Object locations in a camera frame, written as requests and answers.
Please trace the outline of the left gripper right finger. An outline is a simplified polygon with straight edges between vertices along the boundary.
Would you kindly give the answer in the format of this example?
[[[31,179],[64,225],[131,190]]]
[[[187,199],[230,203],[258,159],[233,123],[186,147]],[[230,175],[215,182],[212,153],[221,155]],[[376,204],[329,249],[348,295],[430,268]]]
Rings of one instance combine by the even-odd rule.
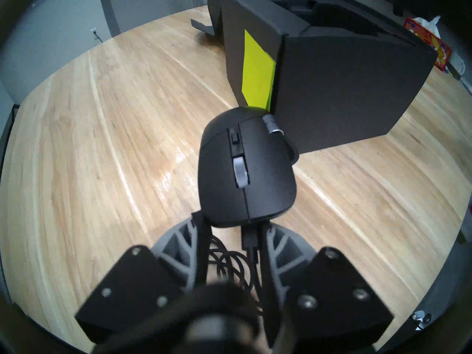
[[[265,223],[259,232],[258,296],[272,353],[375,353],[394,315],[334,247]]]

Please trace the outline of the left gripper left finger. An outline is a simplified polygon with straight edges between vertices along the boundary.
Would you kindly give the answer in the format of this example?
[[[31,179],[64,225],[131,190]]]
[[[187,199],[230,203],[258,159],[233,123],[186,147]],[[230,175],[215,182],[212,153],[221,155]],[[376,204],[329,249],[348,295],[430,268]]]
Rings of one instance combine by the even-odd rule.
[[[211,238],[211,226],[197,211],[152,248],[134,245],[126,250],[75,314],[88,339],[101,344],[206,285]]]

